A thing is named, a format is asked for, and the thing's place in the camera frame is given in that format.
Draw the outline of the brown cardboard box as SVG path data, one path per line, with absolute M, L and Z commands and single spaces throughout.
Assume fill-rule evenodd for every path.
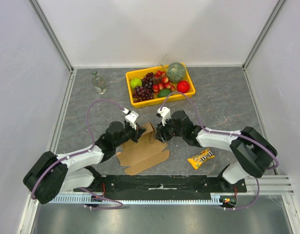
M 122 152 L 117 155 L 124 172 L 130 176 L 137 175 L 169 158 L 167 144 L 154 138 L 154 126 L 147 122 L 143 125 L 146 131 L 135 143 L 129 140 L 121 145 Z

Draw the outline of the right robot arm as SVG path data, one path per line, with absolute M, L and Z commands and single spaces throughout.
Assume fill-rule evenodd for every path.
M 260 178 L 278 163 L 277 150 L 254 128 L 246 126 L 241 131 L 218 131 L 195 125 L 184 111 L 170 112 L 167 107 L 157 110 L 161 122 L 156 125 L 155 138 L 161 142 L 181 137 L 189 146 L 218 148 L 230 151 L 236 163 L 225 167 L 217 179 L 223 192 L 230 191 L 239 180 L 249 176 Z

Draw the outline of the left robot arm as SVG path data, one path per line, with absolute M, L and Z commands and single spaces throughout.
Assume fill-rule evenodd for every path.
M 99 190 L 100 178 L 91 169 L 93 164 L 109 160 L 116 148 L 132 140 L 137 143 L 146 128 L 128 122 L 112 122 L 93 145 L 67 154 L 44 152 L 23 179 L 31 198 L 46 204 L 60 192 L 84 187 L 91 192 Z

